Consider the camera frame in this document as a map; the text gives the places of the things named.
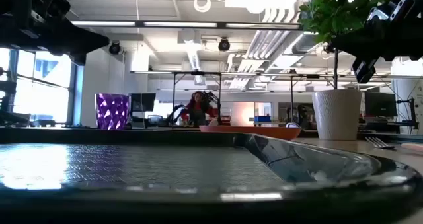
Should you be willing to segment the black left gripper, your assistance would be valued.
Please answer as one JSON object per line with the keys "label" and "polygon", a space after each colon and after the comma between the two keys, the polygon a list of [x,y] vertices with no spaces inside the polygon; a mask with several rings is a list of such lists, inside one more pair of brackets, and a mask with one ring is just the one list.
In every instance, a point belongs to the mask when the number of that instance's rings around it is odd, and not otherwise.
{"label": "black left gripper", "polygon": [[110,39],[72,24],[69,10],[68,0],[0,0],[0,46],[70,54],[74,64],[85,66],[86,54]]}

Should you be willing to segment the black overhead light bar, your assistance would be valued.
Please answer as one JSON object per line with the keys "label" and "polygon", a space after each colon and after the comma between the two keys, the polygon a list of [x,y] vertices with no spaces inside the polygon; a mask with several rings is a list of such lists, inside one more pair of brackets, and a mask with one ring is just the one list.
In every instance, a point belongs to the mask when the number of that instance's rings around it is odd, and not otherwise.
{"label": "black overhead light bar", "polygon": [[76,20],[72,24],[84,28],[110,27],[110,28],[194,28],[218,30],[287,30],[302,31],[298,23],[265,23],[265,22],[194,22],[194,21],[111,21],[111,20]]}

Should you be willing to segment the black plastic serving tray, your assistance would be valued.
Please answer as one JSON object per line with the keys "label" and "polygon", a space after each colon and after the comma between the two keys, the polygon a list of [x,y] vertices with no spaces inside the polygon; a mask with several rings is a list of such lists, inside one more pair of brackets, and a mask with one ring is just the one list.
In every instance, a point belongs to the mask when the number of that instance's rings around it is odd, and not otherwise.
{"label": "black plastic serving tray", "polygon": [[0,224],[385,224],[423,211],[394,159],[247,133],[0,129]]}

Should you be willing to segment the orange plate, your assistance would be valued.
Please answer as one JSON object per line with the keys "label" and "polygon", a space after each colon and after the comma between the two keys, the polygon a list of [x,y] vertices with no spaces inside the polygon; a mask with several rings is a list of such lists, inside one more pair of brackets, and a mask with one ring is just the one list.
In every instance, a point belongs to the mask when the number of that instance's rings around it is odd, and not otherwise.
{"label": "orange plate", "polygon": [[253,126],[200,126],[206,133],[248,133],[276,139],[292,140],[301,133],[301,128],[287,127],[253,127]]}

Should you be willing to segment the black computer monitor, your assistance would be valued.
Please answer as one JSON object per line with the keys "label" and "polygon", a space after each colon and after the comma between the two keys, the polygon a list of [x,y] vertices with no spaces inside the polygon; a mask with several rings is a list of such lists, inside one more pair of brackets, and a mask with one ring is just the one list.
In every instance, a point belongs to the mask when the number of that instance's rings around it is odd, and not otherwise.
{"label": "black computer monitor", "polygon": [[366,115],[385,117],[394,117],[397,115],[396,99],[394,94],[366,91],[364,96]]}
{"label": "black computer monitor", "polygon": [[144,118],[146,112],[154,110],[155,93],[130,93],[130,118]]}

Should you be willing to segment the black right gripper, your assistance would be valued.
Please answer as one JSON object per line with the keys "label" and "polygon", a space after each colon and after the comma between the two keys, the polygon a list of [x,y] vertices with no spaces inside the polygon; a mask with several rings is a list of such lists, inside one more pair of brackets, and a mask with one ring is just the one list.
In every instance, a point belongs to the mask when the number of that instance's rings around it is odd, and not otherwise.
{"label": "black right gripper", "polygon": [[376,73],[379,57],[423,57],[423,0],[400,0],[395,22],[398,26],[376,30],[362,28],[333,38],[331,44],[356,57],[352,70],[358,83],[368,83]]}

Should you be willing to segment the white textured plant pot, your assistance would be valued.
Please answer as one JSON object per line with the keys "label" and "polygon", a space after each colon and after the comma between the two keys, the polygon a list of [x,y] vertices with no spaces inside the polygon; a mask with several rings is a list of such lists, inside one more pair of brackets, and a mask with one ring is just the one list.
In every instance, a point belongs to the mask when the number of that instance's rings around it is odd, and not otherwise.
{"label": "white textured plant pot", "polygon": [[319,139],[333,141],[355,141],[362,92],[358,90],[334,89],[312,94],[313,108]]}

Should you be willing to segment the purple faceted cup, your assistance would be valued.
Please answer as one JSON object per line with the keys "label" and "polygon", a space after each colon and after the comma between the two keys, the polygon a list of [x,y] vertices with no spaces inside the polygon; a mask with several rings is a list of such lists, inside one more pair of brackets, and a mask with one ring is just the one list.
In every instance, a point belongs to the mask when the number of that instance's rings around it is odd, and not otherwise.
{"label": "purple faceted cup", "polygon": [[128,121],[129,101],[129,96],[124,94],[95,94],[97,128],[123,130]]}

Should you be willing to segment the person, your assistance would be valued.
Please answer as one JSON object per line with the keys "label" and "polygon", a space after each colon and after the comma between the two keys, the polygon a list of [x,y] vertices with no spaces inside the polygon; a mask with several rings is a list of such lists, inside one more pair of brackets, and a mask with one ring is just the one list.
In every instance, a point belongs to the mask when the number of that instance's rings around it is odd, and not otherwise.
{"label": "person", "polygon": [[216,118],[217,110],[210,104],[204,92],[196,91],[192,94],[190,102],[180,114],[184,121],[198,127],[208,125],[206,115],[210,118]]}

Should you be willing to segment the black metal rig frame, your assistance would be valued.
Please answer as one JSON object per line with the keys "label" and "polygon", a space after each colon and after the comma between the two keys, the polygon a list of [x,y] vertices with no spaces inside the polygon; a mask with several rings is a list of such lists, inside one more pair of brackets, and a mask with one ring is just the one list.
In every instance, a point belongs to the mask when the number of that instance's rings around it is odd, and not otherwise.
{"label": "black metal rig frame", "polygon": [[327,80],[328,78],[331,78],[333,80],[332,87],[334,89],[338,88],[338,74],[337,73],[335,73],[334,75],[329,75],[329,74],[324,74],[324,75],[302,74],[302,73],[298,74],[298,73],[294,73],[293,70],[291,70],[288,73],[288,76],[289,76],[289,82],[290,82],[289,90],[290,90],[290,98],[291,98],[291,100],[290,100],[290,112],[291,112],[290,122],[291,123],[294,123],[294,113],[293,113],[293,102],[294,102],[294,99],[293,99],[293,78],[294,77],[299,77],[300,79],[306,78],[306,79],[325,79],[325,80]]}
{"label": "black metal rig frame", "polygon": [[[221,100],[221,82],[222,82],[222,73],[221,72],[195,70],[195,71],[173,71],[172,74],[173,74],[173,90],[172,90],[172,92],[173,92],[173,108],[175,107],[176,84],[178,83],[178,81],[176,80],[176,76],[179,75],[179,74],[181,74],[183,76],[185,76],[185,75],[203,76],[203,77],[206,76],[206,75],[209,75],[211,77],[213,77],[214,75],[218,76],[219,77],[219,81],[217,82],[217,84],[219,86],[219,90],[218,90],[219,96],[218,97]],[[217,122],[218,122],[219,125],[221,125],[222,119],[221,118],[217,119]]]}

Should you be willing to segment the fork with beige handle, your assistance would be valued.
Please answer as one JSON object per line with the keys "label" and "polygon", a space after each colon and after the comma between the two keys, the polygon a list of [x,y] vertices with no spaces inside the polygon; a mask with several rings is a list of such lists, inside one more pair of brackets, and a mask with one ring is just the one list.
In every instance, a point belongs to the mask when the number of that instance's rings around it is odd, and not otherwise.
{"label": "fork with beige handle", "polygon": [[372,144],[377,149],[395,150],[394,145],[388,145],[378,137],[365,137],[365,140]]}

